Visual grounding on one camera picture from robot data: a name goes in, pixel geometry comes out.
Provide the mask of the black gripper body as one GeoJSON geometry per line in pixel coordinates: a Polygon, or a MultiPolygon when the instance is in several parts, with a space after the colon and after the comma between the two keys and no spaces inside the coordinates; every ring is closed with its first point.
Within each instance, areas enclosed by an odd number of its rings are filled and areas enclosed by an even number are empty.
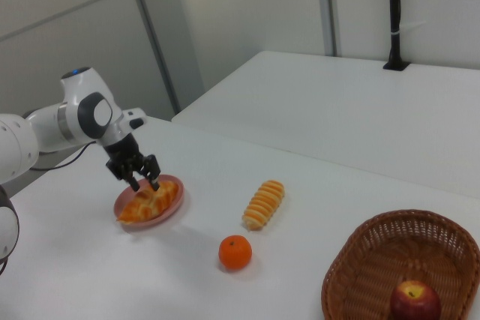
{"type": "Polygon", "coordinates": [[[109,159],[107,166],[120,166],[128,162],[135,162],[141,158],[137,141],[132,133],[126,135],[122,140],[103,147],[109,159]]]}

